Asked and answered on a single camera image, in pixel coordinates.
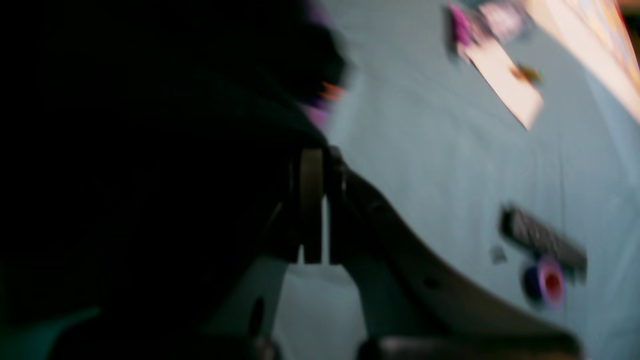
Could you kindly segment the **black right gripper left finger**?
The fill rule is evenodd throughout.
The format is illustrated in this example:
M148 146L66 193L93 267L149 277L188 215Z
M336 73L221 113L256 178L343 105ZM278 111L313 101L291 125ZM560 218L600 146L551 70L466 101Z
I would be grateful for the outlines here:
M272 339L281 292L291 264L322 261L323 150L295 153L285 184L268 190L240 220L234 244L238 270L218 276L203 324L202 360L279 360Z

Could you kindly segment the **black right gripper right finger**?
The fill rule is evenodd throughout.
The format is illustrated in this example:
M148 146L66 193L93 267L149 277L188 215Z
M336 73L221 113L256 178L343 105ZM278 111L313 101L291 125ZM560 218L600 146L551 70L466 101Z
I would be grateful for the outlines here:
M327 153L330 259L345 264L357 249L389 269L418 310L421 335L376 334L359 360L581 360L571 334L508 305L446 264L387 199L352 171L336 146Z

